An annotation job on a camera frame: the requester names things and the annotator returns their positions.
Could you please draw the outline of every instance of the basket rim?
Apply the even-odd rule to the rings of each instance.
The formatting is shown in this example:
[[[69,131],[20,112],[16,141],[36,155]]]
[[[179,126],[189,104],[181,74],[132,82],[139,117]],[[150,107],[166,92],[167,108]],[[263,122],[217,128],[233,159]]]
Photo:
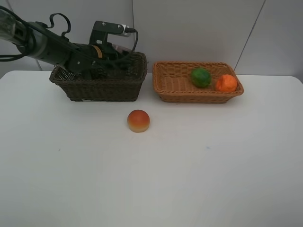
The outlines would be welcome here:
[[[229,68],[229,70],[232,73],[232,76],[234,76],[238,82],[239,90],[238,91],[233,91],[233,92],[223,92],[223,91],[205,91],[205,90],[199,90],[199,91],[167,91],[160,89],[158,87],[158,65],[160,64],[206,64],[206,65],[221,65]],[[244,88],[241,82],[239,81],[239,78],[235,74],[234,70],[230,67],[225,62],[212,62],[212,61],[157,61],[154,63],[153,68],[152,68],[152,77],[153,77],[153,88],[154,90],[159,94],[159,95],[167,95],[167,96],[224,96],[224,97],[235,97],[235,96],[240,96],[244,93]]]
[[[56,73],[59,70],[64,70],[60,66],[55,66],[53,69],[49,80],[56,84],[56,85],[103,85],[103,84],[123,84],[123,85],[137,85],[143,83],[145,80],[146,74],[147,74],[147,60],[146,56],[144,53],[141,52],[134,52],[134,54],[137,54],[140,56],[144,62],[144,70],[142,75],[138,79],[133,79],[133,80],[123,80],[123,79],[94,79],[94,80],[89,80],[89,79],[74,79],[74,80],[64,80],[64,79],[58,79],[55,77]]]

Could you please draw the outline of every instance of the light brown wicker basket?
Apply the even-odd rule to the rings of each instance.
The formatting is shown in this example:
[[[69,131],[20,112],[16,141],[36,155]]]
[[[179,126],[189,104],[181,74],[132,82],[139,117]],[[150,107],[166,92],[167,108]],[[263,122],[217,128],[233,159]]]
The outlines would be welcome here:
[[[199,67],[212,75],[212,84],[207,88],[197,88],[191,82],[191,71]],[[153,65],[152,74],[153,88],[165,102],[226,103],[244,92],[232,68],[221,62],[158,61]],[[234,92],[215,91],[217,79],[223,74],[230,74],[237,79],[238,87]]]

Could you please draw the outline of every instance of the white wall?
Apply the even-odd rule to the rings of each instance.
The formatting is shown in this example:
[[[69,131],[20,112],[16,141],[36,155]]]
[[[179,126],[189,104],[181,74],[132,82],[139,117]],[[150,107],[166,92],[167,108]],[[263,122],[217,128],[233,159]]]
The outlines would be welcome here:
[[[264,0],[134,0],[138,51],[160,60],[236,65]]]
[[[41,21],[50,24],[49,16],[52,13],[63,13],[71,21],[71,32],[66,36],[73,43],[89,43],[89,36],[96,20],[133,26],[131,0],[9,0],[14,12],[25,21]],[[0,4],[8,7],[5,0]],[[66,22],[60,16],[54,18],[55,27],[52,29],[61,34],[67,28]],[[126,47],[132,47],[133,37],[111,36],[109,41]],[[7,42],[0,43],[1,54],[15,52],[15,47],[8,48]],[[11,70],[39,70],[35,60],[25,57],[12,63],[0,63],[0,74]],[[53,65],[40,61],[43,70],[52,70]]]
[[[0,5],[8,8],[5,0],[0,0]],[[20,54],[14,44],[0,40],[0,54]],[[17,61],[0,62],[0,78],[13,70],[40,70],[36,60],[24,57]]]
[[[267,0],[236,68],[238,74],[303,81],[303,1]]]

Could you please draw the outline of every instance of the toy fruit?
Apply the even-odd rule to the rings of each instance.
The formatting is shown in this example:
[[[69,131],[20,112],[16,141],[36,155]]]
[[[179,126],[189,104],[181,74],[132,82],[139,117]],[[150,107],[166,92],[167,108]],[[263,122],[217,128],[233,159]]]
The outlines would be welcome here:
[[[199,88],[205,88],[212,82],[212,76],[210,73],[203,68],[197,68],[191,72],[192,83]]]
[[[143,110],[134,110],[128,115],[127,123],[133,132],[144,132],[150,126],[150,117]]]
[[[216,91],[233,92],[236,90],[238,82],[235,77],[229,74],[220,76],[216,83]]]

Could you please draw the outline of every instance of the dark wicker basket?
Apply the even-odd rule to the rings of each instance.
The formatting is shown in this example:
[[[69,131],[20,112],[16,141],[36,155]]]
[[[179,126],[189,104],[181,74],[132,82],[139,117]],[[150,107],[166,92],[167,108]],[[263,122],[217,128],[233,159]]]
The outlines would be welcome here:
[[[104,69],[91,70],[92,77],[101,79],[77,79],[78,75],[55,67],[49,80],[60,86],[72,101],[131,102],[138,98],[147,73],[147,61],[143,53],[132,55],[133,64],[120,71],[121,79],[111,79]]]

